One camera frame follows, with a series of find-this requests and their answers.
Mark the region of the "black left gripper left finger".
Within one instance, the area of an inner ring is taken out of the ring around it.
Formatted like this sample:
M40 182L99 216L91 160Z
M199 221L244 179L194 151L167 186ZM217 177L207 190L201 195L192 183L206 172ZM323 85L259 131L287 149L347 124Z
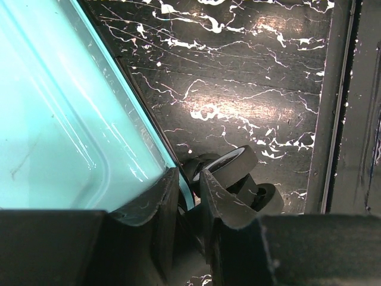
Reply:
M179 169L172 167L146 192L111 215L127 226L152 223L151 255L161 268L171 268L179 198Z

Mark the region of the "teal and pink kids suitcase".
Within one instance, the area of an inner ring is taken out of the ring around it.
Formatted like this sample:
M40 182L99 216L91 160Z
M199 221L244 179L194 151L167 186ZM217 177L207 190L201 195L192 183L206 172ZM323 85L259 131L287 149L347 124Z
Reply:
M194 207L209 170L235 203L279 214L249 147L183 173L78 1L1 2L1 210L105 210L138 223Z

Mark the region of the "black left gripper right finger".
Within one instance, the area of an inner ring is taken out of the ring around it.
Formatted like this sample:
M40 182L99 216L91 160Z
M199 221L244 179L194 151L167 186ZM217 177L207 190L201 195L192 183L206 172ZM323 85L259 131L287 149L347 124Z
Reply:
M257 213L224 189L210 171L201 172L199 183L206 260L216 268L221 260L251 249L249 233Z

